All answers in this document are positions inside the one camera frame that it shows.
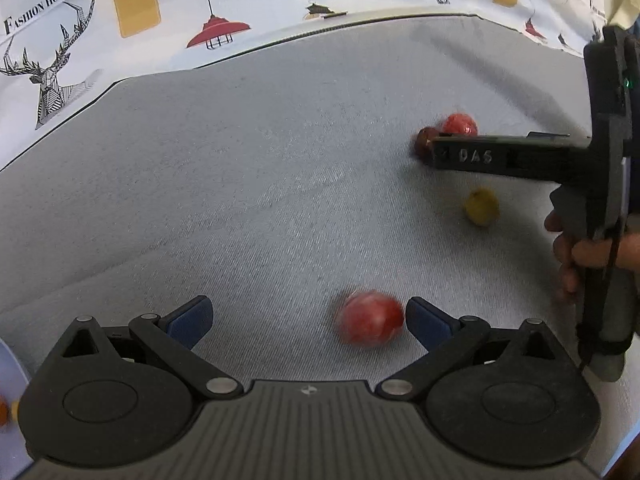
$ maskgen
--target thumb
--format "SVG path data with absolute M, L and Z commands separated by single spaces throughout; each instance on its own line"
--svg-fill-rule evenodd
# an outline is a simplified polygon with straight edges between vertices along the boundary
M 606 267 L 609 261 L 611 240 L 593 242 L 582 240 L 574 245 L 572 257 L 577 265 L 591 269 Z M 640 233 L 624 235 L 620 240 L 616 266 L 640 272 Z

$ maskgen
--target blue gripper pad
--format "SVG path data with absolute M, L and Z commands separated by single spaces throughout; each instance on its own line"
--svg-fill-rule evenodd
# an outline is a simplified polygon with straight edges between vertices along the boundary
M 406 304 L 406 327 L 429 352 L 460 330 L 460 322 L 423 298 Z
M 213 306 L 206 296 L 197 296 L 164 316 L 158 327 L 191 350 L 213 326 Z

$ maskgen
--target human hand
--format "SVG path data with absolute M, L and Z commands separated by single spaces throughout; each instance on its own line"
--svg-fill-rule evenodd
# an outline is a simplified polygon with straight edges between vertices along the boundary
M 577 267 L 601 269 L 607 266 L 611 240 L 594 242 L 577 240 L 563 232 L 562 221 L 555 211 L 545 219 L 545 229 L 551 233 L 561 233 L 554 240 L 554 256 L 561 263 L 558 299 L 565 303 L 575 303 L 580 290 L 580 274 Z M 621 269 L 640 272 L 640 233 L 626 234 L 620 239 L 616 266 Z

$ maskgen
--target black border line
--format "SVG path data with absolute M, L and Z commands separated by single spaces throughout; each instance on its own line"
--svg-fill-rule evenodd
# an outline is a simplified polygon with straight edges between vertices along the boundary
M 257 52 L 258 50 L 263 50 L 263 49 L 269 48 L 271 46 L 276 46 L 276 45 L 283 44 L 283 43 L 289 43 L 289 41 L 301 40 L 302 38 L 308 38 L 309 36 L 315 36 L 316 34 L 322 34 L 324 32 L 331 32 L 332 30 L 340 30 L 342 28 L 356 27 L 357 25 L 366 25 L 367 23 L 390 22 L 392 20 L 408 20 L 410 18 L 428 18 L 428 17 L 431 17 L 431 16 L 435 16 L 435 17 L 463 16 L 463 17 L 466 17 L 466 18 L 479 18 L 481 20 L 485 20 L 485 18 L 483 18 L 482 16 L 478 16 L 475 13 L 467 14 L 467 13 L 460 13 L 460 12 L 436 12 L 436 13 L 424 12 L 424 13 L 420 13 L 420 14 L 402 14 L 400 16 L 385 16 L 385 17 L 382 17 L 382 18 L 369 18 L 369 19 L 366 19 L 366 20 L 358 20 L 356 22 L 343 23 L 341 25 L 334 25 L 333 27 L 318 28 L 316 30 L 310 30 L 309 32 L 302 32 L 302 33 L 296 34 L 294 36 L 287 36 L 286 38 L 282 38 L 281 40 L 271 41 L 270 43 L 265 43 L 265 44 L 262 44 L 260 46 L 255 46 L 255 47 L 253 47 L 253 48 L 251 48 L 249 50 L 244 50 L 242 52 L 238 52 L 237 54 L 232 54 L 231 56 L 223 57 L 221 59 L 217 59 L 215 61 L 212 61 L 211 63 L 207 63 L 207 64 L 200 65 L 200 66 L 195 66 L 193 68 L 184 68 L 184 69 L 180 69 L 180 70 L 167 70 L 166 72 L 153 72 L 153 73 L 149 73 L 149 74 L 143 74 L 143 75 L 139 75 L 139 76 L 131 76 L 131 77 L 126 77 L 124 79 L 119 79 L 118 81 L 114 81 L 113 83 L 111 83 L 100 95 L 98 95 L 94 99 L 92 99 L 92 101 L 90 101 L 89 103 L 85 104 L 82 108 L 80 108 L 75 113 L 70 115 L 68 118 L 66 118 L 64 121 L 62 121 L 60 124 L 58 124 L 57 126 L 53 127 L 51 130 L 49 130 L 45 135 L 43 135 L 38 140 L 36 140 L 28 148 L 25 148 L 18 155 L 14 156 L 14 158 L 12 158 L 8 163 L 6 163 L 0 169 L 0 173 L 2 171 L 6 170 L 6 168 L 8 168 L 11 164 L 13 164 L 18 158 L 23 156 L 26 152 L 28 152 L 31 148 L 33 148 L 41 140 L 44 140 L 47 137 L 49 137 L 50 134 L 55 132 L 60 126 L 62 126 L 63 124 L 66 124 L 68 121 L 70 121 L 71 119 L 76 117 L 76 115 L 78 115 L 79 113 L 83 112 L 88 107 L 93 106 L 96 103 L 96 101 L 101 99 L 109 90 L 111 90 L 118 83 L 121 83 L 121 82 L 123 82 L 123 81 L 125 81 L 127 79 L 133 79 L 133 78 L 136 78 L 136 77 L 143 77 L 145 75 L 153 75 L 153 74 L 156 74 L 156 73 L 161 74 L 161 73 L 171 73 L 171 72 L 185 72 L 187 70 L 198 70 L 200 68 L 206 68 L 206 67 L 215 65 L 217 63 L 220 63 L 220 62 L 223 62 L 223 61 L 227 61 L 229 59 L 234 59 L 236 57 L 245 56 L 246 54 L 250 54 L 252 52 Z M 508 28 L 509 30 L 515 30 L 516 32 L 518 32 L 518 30 L 516 28 L 507 27 L 505 25 L 501 25 L 500 23 L 495 23 L 495 25 L 500 25 L 501 27 L 505 27 L 505 28 Z

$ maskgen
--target gray fabric surface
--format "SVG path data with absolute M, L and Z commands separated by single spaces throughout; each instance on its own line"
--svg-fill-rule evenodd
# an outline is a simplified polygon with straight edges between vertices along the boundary
M 337 298 L 371 287 L 504 328 L 541 317 L 570 343 L 542 228 L 554 186 L 408 156 L 454 110 L 482 132 L 590 127 L 580 59 L 477 18 L 364 25 L 117 84 L 0 173 L 0 337 L 33 371 L 74 316 L 124 324 L 207 294 L 216 322 L 195 351 L 239 379 L 375 383 L 423 350 L 408 333 L 338 343 Z M 462 213 L 479 184 L 502 209 L 488 230 Z M 635 421 L 625 380 L 595 385 L 596 468 Z

